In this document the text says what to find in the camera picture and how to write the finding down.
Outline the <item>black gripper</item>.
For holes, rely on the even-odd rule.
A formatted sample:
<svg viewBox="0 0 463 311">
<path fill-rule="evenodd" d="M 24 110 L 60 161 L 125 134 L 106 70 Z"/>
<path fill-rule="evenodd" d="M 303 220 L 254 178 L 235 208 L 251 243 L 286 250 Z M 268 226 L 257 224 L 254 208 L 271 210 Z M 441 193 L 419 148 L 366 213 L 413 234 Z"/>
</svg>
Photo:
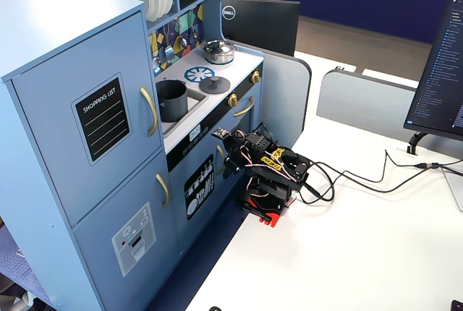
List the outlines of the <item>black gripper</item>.
<svg viewBox="0 0 463 311">
<path fill-rule="evenodd" d="M 224 161 L 223 178 L 227 179 L 233 173 L 238 174 L 244 166 L 253 165 L 250 153 L 250 133 L 230 132 L 226 138 L 226 151 L 228 156 Z"/>
</svg>

